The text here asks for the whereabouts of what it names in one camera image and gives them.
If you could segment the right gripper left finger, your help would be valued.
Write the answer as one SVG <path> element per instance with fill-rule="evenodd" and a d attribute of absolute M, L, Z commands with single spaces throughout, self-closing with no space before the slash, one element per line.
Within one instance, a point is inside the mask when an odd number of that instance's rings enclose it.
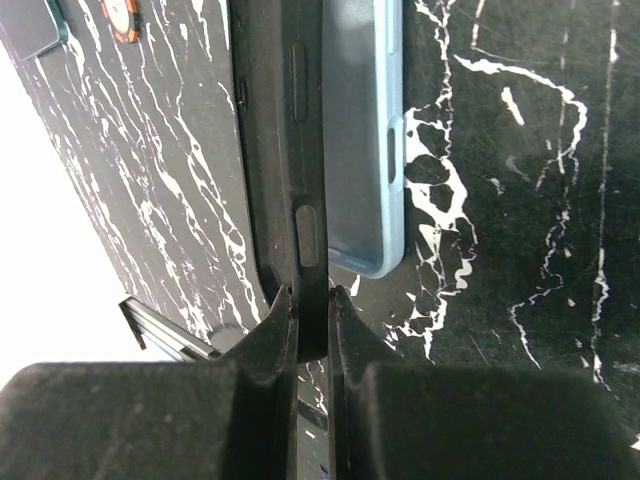
<path fill-rule="evenodd" d="M 292 479 L 298 330 L 282 287 L 215 359 L 25 367 L 1 392 L 1 475 Z"/>

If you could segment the black phone case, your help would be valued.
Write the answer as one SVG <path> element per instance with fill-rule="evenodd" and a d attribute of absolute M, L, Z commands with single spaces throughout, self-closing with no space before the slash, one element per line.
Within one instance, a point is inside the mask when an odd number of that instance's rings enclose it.
<path fill-rule="evenodd" d="M 232 1 L 230 51 L 252 245 L 265 298 L 287 286 L 298 360 L 328 350 L 320 1 Z"/>

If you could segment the small round coin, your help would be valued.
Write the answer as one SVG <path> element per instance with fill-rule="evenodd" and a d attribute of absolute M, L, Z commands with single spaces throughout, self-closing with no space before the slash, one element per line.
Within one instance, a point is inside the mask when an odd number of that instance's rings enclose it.
<path fill-rule="evenodd" d="M 112 26 L 114 37 L 123 44 L 136 43 L 139 37 L 139 12 L 135 0 L 102 0 L 105 18 Z"/>

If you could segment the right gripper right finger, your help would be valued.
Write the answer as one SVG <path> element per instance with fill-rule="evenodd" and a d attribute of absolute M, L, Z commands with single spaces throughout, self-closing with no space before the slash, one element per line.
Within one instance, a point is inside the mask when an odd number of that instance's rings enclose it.
<path fill-rule="evenodd" d="M 328 303 L 334 479 L 635 479 L 615 404 L 560 371 L 428 366 L 397 355 L 342 287 Z"/>

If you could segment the aluminium front rail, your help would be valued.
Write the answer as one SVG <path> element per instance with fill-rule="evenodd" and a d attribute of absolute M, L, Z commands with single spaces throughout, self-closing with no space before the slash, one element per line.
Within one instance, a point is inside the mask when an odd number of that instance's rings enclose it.
<path fill-rule="evenodd" d="M 222 356 L 206 342 L 166 319 L 134 297 L 119 303 L 131 332 L 142 350 L 153 344 L 176 361 L 209 361 Z"/>

